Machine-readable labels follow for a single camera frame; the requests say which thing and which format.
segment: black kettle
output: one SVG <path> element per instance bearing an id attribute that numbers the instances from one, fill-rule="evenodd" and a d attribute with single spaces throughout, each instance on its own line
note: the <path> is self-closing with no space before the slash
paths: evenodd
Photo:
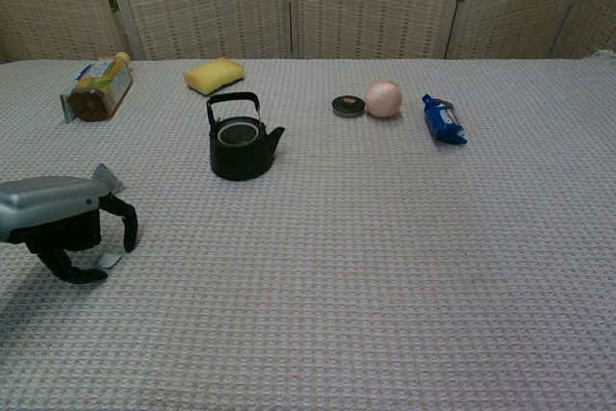
<path id="1" fill-rule="evenodd" d="M 236 116 L 216 120 L 212 105 L 231 100 L 251 100 L 259 118 Z M 270 169 L 273 152 L 285 129 L 277 127 L 269 135 L 266 133 L 257 95 L 251 91 L 214 95 L 208 100 L 207 110 L 210 121 L 210 166 L 217 176 L 227 180 L 248 180 Z"/>

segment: blue wrapper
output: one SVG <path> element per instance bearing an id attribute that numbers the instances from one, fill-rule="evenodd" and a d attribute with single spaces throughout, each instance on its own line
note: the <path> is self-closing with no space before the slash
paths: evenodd
<path id="1" fill-rule="evenodd" d="M 458 123 L 453 105 L 448 101 L 423 96 L 423 116 L 427 128 L 436 140 L 452 144 L 465 144 L 464 128 Z"/>

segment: table surface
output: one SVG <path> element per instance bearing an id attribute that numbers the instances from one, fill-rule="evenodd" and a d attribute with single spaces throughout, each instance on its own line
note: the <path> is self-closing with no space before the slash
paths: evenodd
<path id="1" fill-rule="evenodd" d="M 135 62 L 113 119 L 70 124 L 83 62 L 0 65 L 0 180 L 104 163 L 141 226 L 93 286 L 0 244 L 1 408 L 616 408 L 616 59 L 241 62 L 226 91 L 286 128 L 242 183 L 210 171 L 201 61 Z M 332 114 L 381 78 L 398 116 Z M 121 246 L 101 219 L 81 267 Z"/>

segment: yellow sponge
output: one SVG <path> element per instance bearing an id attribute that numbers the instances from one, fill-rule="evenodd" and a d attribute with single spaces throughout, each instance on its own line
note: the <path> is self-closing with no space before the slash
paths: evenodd
<path id="1" fill-rule="evenodd" d="M 218 58 L 184 74 L 186 85 L 204 95 L 214 93 L 243 78 L 244 67 L 226 58 Z"/>

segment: kettle spout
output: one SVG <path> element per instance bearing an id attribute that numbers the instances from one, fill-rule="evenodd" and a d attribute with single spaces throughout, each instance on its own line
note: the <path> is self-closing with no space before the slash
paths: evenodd
<path id="1" fill-rule="evenodd" d="M 282 133 L 285 131 L 284 127 L 276 127 L 268 135 L 268 149 L 271 154 L 276 150 L 276 146 L 278 146 L 278 142 L 280 141 L 280 137 L 282 137 Z"/>

